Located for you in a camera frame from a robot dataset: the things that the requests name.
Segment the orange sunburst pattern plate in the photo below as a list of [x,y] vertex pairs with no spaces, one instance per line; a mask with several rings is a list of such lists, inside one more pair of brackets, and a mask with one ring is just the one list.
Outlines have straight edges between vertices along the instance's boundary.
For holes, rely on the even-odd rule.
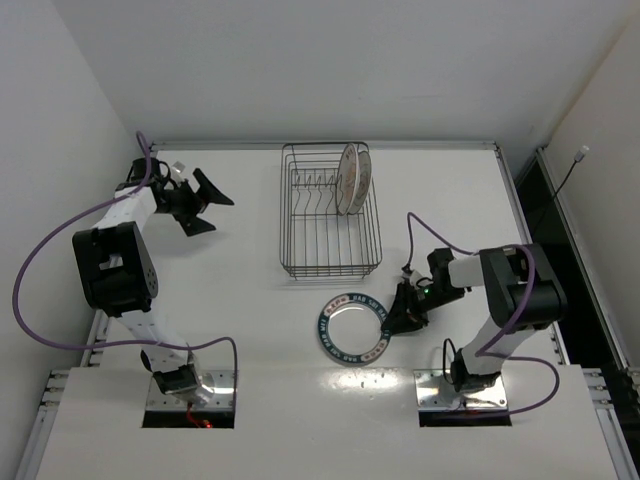
[[349,212],[358,182],[358,151],[355,144],[349,143],[341,155],[337,173],[336,209],[339,215],[346,215]]

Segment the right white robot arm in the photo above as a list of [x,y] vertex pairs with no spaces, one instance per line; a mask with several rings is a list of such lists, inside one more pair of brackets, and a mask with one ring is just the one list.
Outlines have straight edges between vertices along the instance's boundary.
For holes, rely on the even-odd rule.
[[394,336],[419,330],[430,311],[482,287],[489,317],[454,354],[449,382],[457,392],[493,384],[525,340],[562,320],[568,310],[564,289],[538,244],[483,249],[466,258],[440,248],[427,256],[427,263],[431,281],[424,287],[411,268],[404,269],[381,331]]

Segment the teal rimmed lettered plate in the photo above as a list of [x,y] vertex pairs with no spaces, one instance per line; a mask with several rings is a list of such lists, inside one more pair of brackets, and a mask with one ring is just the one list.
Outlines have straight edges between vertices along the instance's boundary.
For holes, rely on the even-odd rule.
[[316,334],[324,354],[341,365],[364,366],[377,361],[390,343],[383,329],[387,310],[364,293],[340,294],[321,308]]

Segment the white plate grey line pattern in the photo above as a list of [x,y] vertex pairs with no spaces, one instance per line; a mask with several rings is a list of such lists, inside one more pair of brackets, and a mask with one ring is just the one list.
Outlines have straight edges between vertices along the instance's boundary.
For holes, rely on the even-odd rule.
[[362,150],[358,153],[359,182],[353,196],[349,214],[357,214],[364,206],[372,179],[372,160],[370,153]]

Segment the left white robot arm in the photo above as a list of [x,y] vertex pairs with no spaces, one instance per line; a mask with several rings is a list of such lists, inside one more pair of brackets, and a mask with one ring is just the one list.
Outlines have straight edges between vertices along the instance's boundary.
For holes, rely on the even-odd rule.
[[201,169],[193,172],[196,188],[181,172],[179,163],[134,160],[104,216],[75,233],[72,245],[88,304],[140,341],[143,366],[162,394],[203,406],[213,396],[213,380],[200,370],[194,347],[152,310],[159,279],[142,231],[152,215],[166,214],[189,237],[213,232],[215,226],[202,213],[210,204],[230,206],[233,201]]

